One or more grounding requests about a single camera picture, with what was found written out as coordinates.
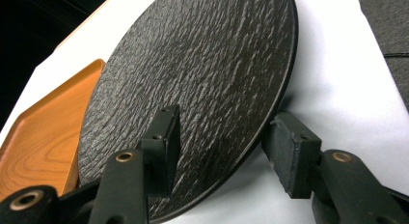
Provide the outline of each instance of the metal grommet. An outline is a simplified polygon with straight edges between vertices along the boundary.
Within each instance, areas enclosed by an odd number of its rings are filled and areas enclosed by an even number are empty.
[[[134,157],[135,157],[135,154],[130,153],[130,152],[125,152],[122,154],[118,154],[117,157],[115,157],[115,159],[120,163],[124,163],[124,162],[127,162],[133,159]]]
[[[345,153],[333,153],[332,157],[336,159],[337,161],[343,162],[343,163],[349,163],[354,161],[354,158],[352,158],[351,155],[345,154]]]
[[[14,211],[26,210],[39,202],[44,195],[42,190],[33,190],[18,196],[10,203],[10,209]]]

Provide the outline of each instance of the dark background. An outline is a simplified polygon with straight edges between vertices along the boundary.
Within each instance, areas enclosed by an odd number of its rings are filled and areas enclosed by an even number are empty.
[[[0,0],[0,127],[37,65],[105,0]]]

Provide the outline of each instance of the black round plate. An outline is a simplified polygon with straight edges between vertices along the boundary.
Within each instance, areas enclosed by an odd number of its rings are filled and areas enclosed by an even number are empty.
[[[297,35],[293,0],[156,0],[97,82],[81,131],[81,183],[100,177],[113,152],[135,148],[157,109],[179,104],[175,190],[171,200],[150,201],[150,218],[193,207],[237,169],[275,115]]]

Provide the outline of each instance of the clamp jaw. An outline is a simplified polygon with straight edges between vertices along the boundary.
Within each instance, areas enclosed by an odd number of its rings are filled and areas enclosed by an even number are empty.
[[[0,203],[2,224],[149,223],[148,198],[170,197],[180,153],[179,107],[157,111],[136,149],[107,159],[100,180],[60,198],[31,186]]]
[[[382,186],[355,154],[322,152],[321,140],[290,113],[274,118],[262,147],[290,198],[314,192],[316,223],[409,223],[407,196]]]

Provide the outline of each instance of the wooden tray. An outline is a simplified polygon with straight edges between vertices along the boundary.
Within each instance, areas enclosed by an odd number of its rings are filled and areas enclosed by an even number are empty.
[[[17,118],[0,149],[0,201],[32,185],[60,196],[76,187],[81,124],[104,65],[95,60]]]

